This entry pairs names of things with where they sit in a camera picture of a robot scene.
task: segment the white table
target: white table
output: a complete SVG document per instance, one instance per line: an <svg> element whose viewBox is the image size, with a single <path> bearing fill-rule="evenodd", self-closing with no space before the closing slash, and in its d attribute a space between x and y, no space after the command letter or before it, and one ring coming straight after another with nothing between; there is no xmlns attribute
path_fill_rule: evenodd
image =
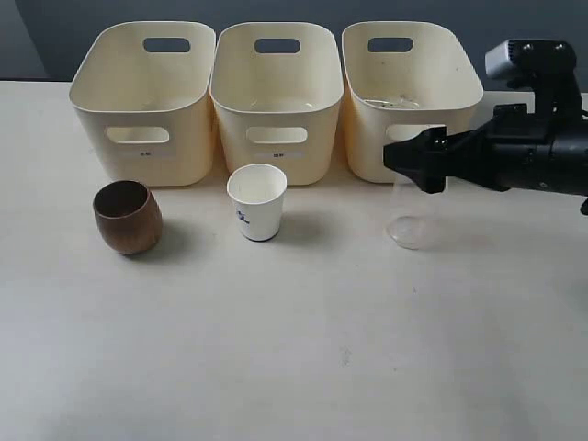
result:
<svg viewBox="0 0 588 441"><path fill-rule="evenodd" d="M339 145L251 243L218 155L154 192L164 238L126 258L68 86L0 84L0 440L588 439L582 198L453 185L446 239L411 252Z"/></svg>

